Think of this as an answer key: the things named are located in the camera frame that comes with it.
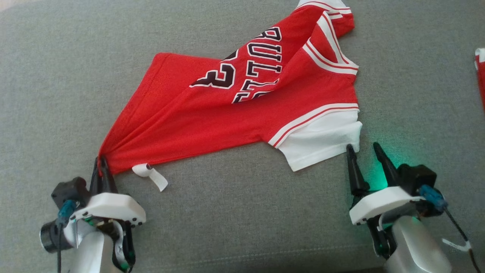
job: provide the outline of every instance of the gray fabric surface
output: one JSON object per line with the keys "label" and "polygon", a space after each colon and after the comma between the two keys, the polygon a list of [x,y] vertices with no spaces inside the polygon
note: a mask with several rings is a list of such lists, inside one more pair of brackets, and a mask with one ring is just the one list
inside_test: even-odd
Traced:
{"label": "gray fabric surface", "polygon": [[[41,0],[0,13],[0,272],[53,272],[38,242],[60,181],[88,179],[116,117],[160,51],[223,58],[288,15],[295,0]],[[472,64],[485,46],[480,0],[345,1],[356,29],[340,44],[360,65],[359,162],[375,188],[379,141],[395,163],[423,163],[485,269],[485,115]],[[134,273],[341,272],[378,267],[352,226],[343,155],[293,173],[258,143],[157,166],[163,193],[116,177],[148,221]],[[446,217],[425,221],[460,242]],[[455,272],[469,258],[443,246]],[[64,253],[68,265],[72,251]]]}

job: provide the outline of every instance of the jersey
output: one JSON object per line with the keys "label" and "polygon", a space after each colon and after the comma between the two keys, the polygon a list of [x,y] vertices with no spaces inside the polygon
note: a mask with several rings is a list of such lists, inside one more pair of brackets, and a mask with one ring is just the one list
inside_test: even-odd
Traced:
{"label": "jersey", "polygon": [[113,173],[264,141],[300,170],[358,151],[358,66],[340,0],[302,0],[223,60],[159,53],[103,142]]}
{"label": "jersey", "polygon": [[477,68],[478,88],[485,109],[485,48],[475,51],[475,68]]}

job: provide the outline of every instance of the cable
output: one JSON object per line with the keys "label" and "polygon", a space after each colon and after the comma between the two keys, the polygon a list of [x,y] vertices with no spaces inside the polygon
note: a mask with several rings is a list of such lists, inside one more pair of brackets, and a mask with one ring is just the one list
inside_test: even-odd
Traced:
{"label": "cable", "polygon": [[59,224],[59,237],[57,241],[57,273],[61,273],[61,236],[62,236],[62,223]]}
{"label": "cable", "polygon": [[[448,215],[448,217],[452,221],[453,225],[455,225],[456,229],[458,229],[458,231],[460,232],[460,234],[463,237],[463,239],[465,240],[465,242],[469,243],[468,237],[465,235],[465,232],[463,232],[460,225],[458,225],[458,223],[455,221],[452,214],[448,211],[448,208],[445,207],[444,211],[446,212],[446,215]],[[475,268],[477,273],[481,273],[482,271],[478,268],[477,261],[475,260],[475,255],[473,254],[473,250],[471,249],[471,246],[468,249],[468,254],[470,255],[471,263],[473,264],[473,267]]]}

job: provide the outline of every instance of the white tag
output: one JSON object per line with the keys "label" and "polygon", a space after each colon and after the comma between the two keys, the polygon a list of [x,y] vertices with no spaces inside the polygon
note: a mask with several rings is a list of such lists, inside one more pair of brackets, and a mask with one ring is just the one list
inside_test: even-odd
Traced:
{"label": "white tag", "polygon": [[131,167],[133,172],[141,177],[150,177],[150,179],[157,185],[160,191],[164,190],[168,181],[163,175],[151,168],[148,163],[138,164]]}

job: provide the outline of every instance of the white sleeve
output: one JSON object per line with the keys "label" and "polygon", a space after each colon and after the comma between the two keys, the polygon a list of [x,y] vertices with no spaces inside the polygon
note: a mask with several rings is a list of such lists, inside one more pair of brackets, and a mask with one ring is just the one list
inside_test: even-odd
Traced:
{"label": "white sleeve", "polygon": [[355,109],[323,115],[289,133],[276,148],[293,171],[342,154],[348,144],[358,152],[362,123],[357,121],[357,113]]}

